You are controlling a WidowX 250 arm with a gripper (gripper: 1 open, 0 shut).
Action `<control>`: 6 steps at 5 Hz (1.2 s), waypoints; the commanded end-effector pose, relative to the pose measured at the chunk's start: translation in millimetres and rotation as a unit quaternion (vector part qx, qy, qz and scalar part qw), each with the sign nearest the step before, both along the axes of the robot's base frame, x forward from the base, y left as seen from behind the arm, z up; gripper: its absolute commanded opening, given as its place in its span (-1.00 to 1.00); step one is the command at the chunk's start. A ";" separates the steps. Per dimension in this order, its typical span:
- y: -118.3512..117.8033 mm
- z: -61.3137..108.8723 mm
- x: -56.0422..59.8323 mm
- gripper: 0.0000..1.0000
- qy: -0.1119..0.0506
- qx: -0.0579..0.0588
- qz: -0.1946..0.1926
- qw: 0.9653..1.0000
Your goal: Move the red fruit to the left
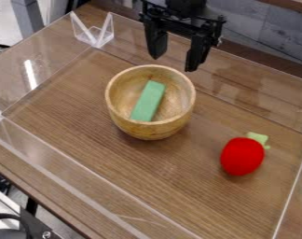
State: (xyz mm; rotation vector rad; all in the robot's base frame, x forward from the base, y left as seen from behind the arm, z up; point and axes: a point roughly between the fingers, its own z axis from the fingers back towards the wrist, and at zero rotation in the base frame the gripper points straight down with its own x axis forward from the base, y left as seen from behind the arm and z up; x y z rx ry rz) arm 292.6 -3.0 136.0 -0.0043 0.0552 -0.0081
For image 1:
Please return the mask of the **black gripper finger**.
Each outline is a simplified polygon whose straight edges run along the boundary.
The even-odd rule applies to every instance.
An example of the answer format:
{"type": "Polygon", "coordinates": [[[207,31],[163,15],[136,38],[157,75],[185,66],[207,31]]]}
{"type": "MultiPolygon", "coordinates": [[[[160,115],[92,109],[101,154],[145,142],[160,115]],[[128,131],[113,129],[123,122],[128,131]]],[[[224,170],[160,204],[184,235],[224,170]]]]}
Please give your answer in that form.
{"type": "Polygon", "coordinates": [[[143,26],[148,54],[153,59],[157,59],[167,51],[168,34],[160,29],[159,24],[151,20],[145,20],[143,26]]]}
{"type": "Polygon", "coordinates": [[[184,71],[193,72],[204,63],[211,48],[211,38],[207,34],[197,33],[191,37],[191,48],[187,51],[184,71]]]}

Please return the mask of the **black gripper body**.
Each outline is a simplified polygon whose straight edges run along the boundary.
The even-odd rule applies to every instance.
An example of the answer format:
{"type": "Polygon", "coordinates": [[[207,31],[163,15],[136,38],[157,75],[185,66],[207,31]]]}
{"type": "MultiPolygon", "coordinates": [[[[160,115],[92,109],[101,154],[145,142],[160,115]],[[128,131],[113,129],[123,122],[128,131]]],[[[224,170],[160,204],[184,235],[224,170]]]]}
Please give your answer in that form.
{"type": "Polygon", "coordinates": [[[141,0],[140,22],[148,38],[203,32],[219,39],[225,17],[208,8],[207,0],[141,0]]]}

